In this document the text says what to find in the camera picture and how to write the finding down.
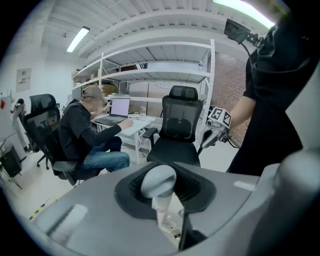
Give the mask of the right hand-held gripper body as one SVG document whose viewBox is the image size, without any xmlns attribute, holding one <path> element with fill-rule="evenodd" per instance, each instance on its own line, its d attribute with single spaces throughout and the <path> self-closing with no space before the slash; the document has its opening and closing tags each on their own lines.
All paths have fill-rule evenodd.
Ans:
<svg viewBox="0 0 320 256">
<path fill-rule="evenodd" d="M 229 112 L 220 107 L 214 107 L 208 115 L 206 125 L 216 134 L 216 138 L 226 143 L 230 139 L 232 117 Z"/>
</svg>

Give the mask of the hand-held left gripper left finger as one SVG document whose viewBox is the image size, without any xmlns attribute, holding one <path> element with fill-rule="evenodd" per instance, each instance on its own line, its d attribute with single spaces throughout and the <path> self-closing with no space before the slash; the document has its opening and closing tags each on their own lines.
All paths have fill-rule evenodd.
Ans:
<svg viewBox="0 0 320 256">
<path fill-rule="evenodd" d="M 142 167 L 84 181 L 47 206 L 34 224 L 76 253 L 176 253 L 155 219 L 133 218 L 116 202 L 116 184 Z"/>
</svg>

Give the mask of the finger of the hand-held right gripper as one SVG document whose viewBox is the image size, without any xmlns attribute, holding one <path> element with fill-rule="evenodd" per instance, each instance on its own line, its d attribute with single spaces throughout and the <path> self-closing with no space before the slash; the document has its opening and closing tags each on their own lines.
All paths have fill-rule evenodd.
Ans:
<svg viewBox="0 0 320 256">
<path fill-rule="evenodd" d="M 201 149 L 206 149 L 214 145 L 217 141 L 217 130 L 208 129 L 202 135 L 202 140 L 200 143 Z"/>
</svg>

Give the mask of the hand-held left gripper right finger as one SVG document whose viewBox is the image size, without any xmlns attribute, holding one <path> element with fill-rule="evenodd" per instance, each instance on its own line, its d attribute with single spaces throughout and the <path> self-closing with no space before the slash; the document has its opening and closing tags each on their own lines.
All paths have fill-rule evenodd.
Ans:
<svg viewBox="0 0 320 256">
<path fill-rule="evenodd" d="M 184 207 L 187 230 L 209 237 L 228 222 L 245 203 L 259 177 L 219 172 L 181 162 L 174 192 Z"/>
</svg>

